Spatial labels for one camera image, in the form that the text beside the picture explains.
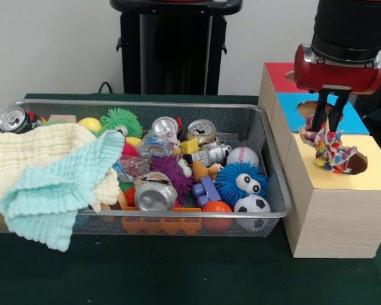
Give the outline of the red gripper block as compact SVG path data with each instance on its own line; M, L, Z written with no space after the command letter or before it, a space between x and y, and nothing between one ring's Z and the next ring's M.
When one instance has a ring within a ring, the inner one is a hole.
M328 91L323 88L351 90L353 94L372 94L381 86L381 51L367 64L341 64L315 54L309 45L296 50L294 80L298 88L318 93L312 131L319 131L327 119ZM337 100L329 113L329 128L337 131L350 91L338 91Z

